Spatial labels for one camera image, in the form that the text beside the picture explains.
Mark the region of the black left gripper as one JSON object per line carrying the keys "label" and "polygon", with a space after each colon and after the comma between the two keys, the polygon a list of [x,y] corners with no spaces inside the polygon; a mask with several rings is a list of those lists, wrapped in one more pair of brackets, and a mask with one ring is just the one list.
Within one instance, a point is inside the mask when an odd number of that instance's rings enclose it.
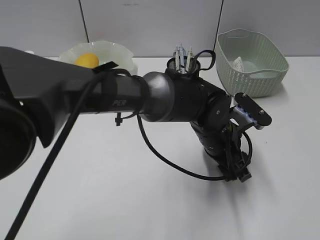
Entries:
{"label": "black left gripper", "polygon": [[236,124],[228,120],[221,129],[201,125],[196,121],[192,121],[190,125],[205,152],[218,163],[218,168],[226,182],[239,179],[244,183],[252,177],[248,169],[252,152],[245,153],[241,150],[241,138],[248,137],[247,124]]}

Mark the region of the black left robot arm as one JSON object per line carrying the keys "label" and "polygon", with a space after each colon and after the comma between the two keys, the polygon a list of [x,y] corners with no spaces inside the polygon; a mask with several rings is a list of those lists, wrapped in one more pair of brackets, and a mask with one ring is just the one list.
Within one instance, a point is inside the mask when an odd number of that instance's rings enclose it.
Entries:
{"label": "black left robot arm", "polygon": [[36,141],[44,148],[80,114],[122,113],[138,122],[188,122],[205,152],[218,163],[221,180],[251,177],[252,150],[241,138],[252,127],[247,108],[205,81],[198,71],[171,69],[132,75],[108,62],[94,68],[47,59],[12,47],[0,49],[0,176],[18,170]]}

